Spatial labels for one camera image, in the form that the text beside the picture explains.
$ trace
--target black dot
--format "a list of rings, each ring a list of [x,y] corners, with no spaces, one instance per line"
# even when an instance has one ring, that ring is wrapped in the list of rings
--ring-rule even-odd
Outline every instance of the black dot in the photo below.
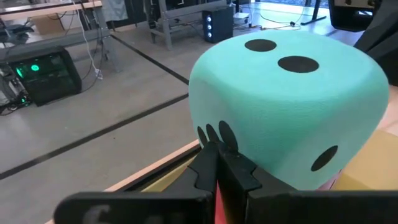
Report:
[[[279,59],[278,65],[290,72],[307,73],[319,68],[319,64],[314,59],[303,56],[289,56]]]
[[[256,52],[267,52],[276,48],[276,43],[271,40],[256,39],[247,41],[244,46]]]
[[[199,140],[201,141],[201,143],[203,144],[203,146],[205,144],[207,144],[207,138],[206,138],[206,134],[203,132],[203,130],[201,129],[201,127],[198,126],[198,135],[199,135]]]
[[[328,164],[328,162],[335,156],[337,152],[338,146],[332,146],[328,148],[325,152],[323,152],[318,159],[311,166],[311,171],[317,171],[321,169],[323,166]]]
[[[207,131],[207,136],[209,136],[209,141],[211,142],[219,142],[220,139],[218,138],[218,135],[212,125],[207,124],[206,125],[206,131]]]
[[[220,123],[218,124],[218,129],[220,131],[223,142],[232,150],[237,151],[238,143],[236,142],[235,134],[232,131],[231,127],[225,121],[220,121]]]

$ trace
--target yellow surface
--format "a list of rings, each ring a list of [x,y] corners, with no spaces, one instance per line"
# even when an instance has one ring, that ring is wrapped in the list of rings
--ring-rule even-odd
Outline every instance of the yellow surface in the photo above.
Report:
[[[376,130],[332,190],[398,190],[398,137]]]
[[[182,165],[179,167],[175,168],[168,174],[164,175],[162,178],[142,190],[141,192],[161,192],[166,187],[168,187],[172,182],[177,180],[177,178],[184,172],[184,170],[187,168],[187,166],[194,160],[194,158],[189,159],[187,162],[184,162]]]

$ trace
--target electronic device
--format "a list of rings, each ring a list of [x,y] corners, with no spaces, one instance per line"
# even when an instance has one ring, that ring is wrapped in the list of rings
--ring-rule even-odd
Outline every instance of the electronic device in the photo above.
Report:
[[[81,78],[63,47],[20,54],[6,60],[37,106],[81,91]]]
[[[205,41],[217,43],[233,36],[234,8],[221,7],[202,12]]]

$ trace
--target green light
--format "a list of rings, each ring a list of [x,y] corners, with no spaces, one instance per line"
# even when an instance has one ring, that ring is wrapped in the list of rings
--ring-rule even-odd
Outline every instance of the green light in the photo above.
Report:
[[[38,65],[32,65],[32,66],[30,67],[30,69],[32,69],[32,71],[35,71],[35,72],[37,72],[37,71],[40,70],[40,68],[39,68]]]
[[[23,75],[22,72],[19,70],[19,68],[17,68],[17,73],[18,73],[18,75],[19,75],[21,78],[24,77],[24,75]]]

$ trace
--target cardboard box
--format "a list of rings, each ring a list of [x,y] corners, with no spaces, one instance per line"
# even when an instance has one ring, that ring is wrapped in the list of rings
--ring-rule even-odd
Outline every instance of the cardboard box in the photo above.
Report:
[[[398,137],[376,130],[332,190],[398,190]]]
[[[37,16],[32,18],[32,22],[36,25],[36,30],[41,35],[54,34],[63,32],[61,20],[57,14],[49,14],[47,16]]]

